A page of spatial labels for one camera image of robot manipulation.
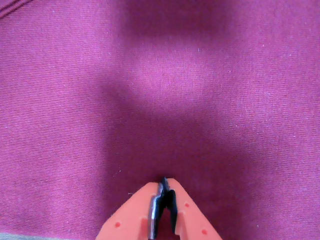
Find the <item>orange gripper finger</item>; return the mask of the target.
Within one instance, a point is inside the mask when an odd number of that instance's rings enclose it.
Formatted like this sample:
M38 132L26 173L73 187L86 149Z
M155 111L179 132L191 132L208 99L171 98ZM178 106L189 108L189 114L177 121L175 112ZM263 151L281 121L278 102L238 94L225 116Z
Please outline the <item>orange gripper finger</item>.
M182 185L163 178L164 206L170 212L172 231L181 240L222 240Z
M102 226L97 240L147 240L152 197L159 184L149 182L134 193Z

